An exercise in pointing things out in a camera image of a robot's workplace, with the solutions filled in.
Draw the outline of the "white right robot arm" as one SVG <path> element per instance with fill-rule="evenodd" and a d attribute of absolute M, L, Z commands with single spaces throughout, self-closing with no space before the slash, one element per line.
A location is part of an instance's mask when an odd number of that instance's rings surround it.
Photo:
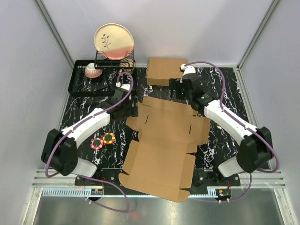
<path fill-rule="evenodd" d="M 236 173 L 252 173 L 274 157 L 270 131 L 266 127 L 257 128 L 231 112 L 203 89 L 196 74 L 171 78 L 168 88 L 176 93 L 177 100 L 188 101 L 192 109 L 217 123 L 239 146 L 237 155 L 222 162 L 213 173 L 215 184 L 225 185 Z"/>

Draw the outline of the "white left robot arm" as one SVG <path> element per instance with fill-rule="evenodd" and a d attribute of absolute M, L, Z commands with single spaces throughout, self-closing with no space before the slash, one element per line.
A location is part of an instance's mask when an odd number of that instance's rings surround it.
<path fill-rule="evenodd" d="M 50 178 L 61 174 L 84 176 L 92 186 L 101 181 L 97 166 L 77 155 L 78 147 L 93 133 L 108 124 L 132 115 L 133 98 L 130 85 L 124 84 L 115 90 L 112 97 L 101 102 L 89 115 L 61 131 L 49 131 L 41 155 L 45 163 L 45 175 Z"/>

